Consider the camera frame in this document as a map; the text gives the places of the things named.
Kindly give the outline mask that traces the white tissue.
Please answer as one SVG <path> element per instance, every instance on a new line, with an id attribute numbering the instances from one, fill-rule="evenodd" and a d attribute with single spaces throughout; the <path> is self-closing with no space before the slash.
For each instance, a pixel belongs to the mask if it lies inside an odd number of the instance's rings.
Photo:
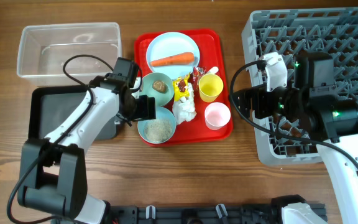
<path id="1" fill-rule="evenodd" d="M 177 125 L 184 121 L 190 122 L 196 116 L 194 90 L 192 84 L 188 84 L 189 96 L 183 96 L 178 101 L 173 102 L 172 113 Z"/>

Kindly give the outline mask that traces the orange carrot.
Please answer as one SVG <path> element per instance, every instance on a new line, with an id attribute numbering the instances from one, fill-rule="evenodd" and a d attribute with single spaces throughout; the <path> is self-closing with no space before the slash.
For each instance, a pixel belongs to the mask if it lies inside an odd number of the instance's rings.
<path id="1" fill-rule="evenodd" d="M 188 65 L 195 61 L 195 56 L 191 52 L 185 52 L 182 54 L 172 55 L 169 57 L 157 59 L 151 61 L 151 66 L 162 67 L 166 65 Z"/>

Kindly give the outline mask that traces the red snack wrapper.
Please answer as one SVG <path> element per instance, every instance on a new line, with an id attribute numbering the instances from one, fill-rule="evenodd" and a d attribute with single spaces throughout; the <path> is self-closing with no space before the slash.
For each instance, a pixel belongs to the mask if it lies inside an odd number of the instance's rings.
<path id="1" fill-rule="evenodd" d="M 204 74 L 205 74 L 205 68 L 203 68 L 203 67 L 194 67 L 193 68 L 189 82 L 192 84 L 194 91 L 198 91 L 199 80 Z"/>

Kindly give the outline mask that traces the blue bowl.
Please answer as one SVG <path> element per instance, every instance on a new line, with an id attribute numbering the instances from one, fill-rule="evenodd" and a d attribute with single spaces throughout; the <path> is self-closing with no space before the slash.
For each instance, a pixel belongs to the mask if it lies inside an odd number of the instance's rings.
<path id="1" fill-rule="evenodd" d="M 164 108 L 156 107 L 156 118 L 137 123 L 141 138 L 151 144 L 167 142 L 176 131 L 177 122 L 173 113 Z"/>

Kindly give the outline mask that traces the brown food lump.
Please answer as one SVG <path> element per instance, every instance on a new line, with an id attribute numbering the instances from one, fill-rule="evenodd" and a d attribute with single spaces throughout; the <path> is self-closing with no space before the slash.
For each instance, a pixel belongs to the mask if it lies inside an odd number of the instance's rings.
<path id="1" fill-rule="evenodd" d="M 162 80 L 156 80 L 154 81 L 152 88 L 159 92 L 159 93 L 166 93 L 167 92 L 167 85 Z"/>

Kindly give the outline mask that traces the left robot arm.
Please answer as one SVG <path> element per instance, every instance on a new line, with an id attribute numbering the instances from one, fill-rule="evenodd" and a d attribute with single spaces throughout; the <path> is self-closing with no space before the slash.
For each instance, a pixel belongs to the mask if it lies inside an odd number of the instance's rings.
<path id="1" fill-rule="evenodd" d="M 155 118 L 155 99 L 134 98 L 135 80 L 98 76 L 78 107 L 43 139 L 22 148 L 20 179 L 12 191 L 19 205 L 74 223 L 102 223 L 108 203 L 88 194 L 85 154 L 115 116 L 125 122 Z"/>

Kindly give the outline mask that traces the green bowl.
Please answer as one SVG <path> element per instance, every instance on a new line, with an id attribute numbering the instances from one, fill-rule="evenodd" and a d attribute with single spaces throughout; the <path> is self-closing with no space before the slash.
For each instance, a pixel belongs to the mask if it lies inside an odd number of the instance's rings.
<path id="1" fill-rule="evenodd" d="M 156 81 L 164 82 L 166 86 L 165 93 L 161 93 L 152 87 Z M 142 88 L 140 95 L 154 97 L 156 106 L 165 106 L 173 99 L 174 96 L 172 82 L 173 80 L 171 80 L 167 75 L 163 73 L 150 73 L 146 75 L 142 80 Z"/>

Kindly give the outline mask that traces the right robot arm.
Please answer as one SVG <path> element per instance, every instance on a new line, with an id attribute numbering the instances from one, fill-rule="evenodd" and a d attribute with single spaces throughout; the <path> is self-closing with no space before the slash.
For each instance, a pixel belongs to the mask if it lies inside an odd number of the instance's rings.
<path id="1" fill-rule="evenodd" d="M 288 83 L 283 57 L 272 52 L 252 62 L 267 82 L 239 91 L 229 99 L 248 120 L 279 114 L 297 119 L 308 133 L 305 142 L 317 148 L 329 173 L 344 223 L 358 223 L 358 104 L 340 100 L 334 60 L 322 52 L 295 56 L 294 82 Z"/>

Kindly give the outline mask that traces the yellow snack wrapper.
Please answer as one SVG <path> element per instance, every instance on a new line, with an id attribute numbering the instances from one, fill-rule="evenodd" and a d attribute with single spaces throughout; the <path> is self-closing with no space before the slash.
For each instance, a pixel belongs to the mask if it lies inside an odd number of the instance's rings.
<path id="1" fill-rule="evenodd" d="M 187 74 L 182 77 L 178 77 L 172 82 L 173 91 L 174 91 L 174 100 L 178 101 L 182 97 L 189 97 L 190 93 L 188 91 L 188 79 L 190 74 Z"/>

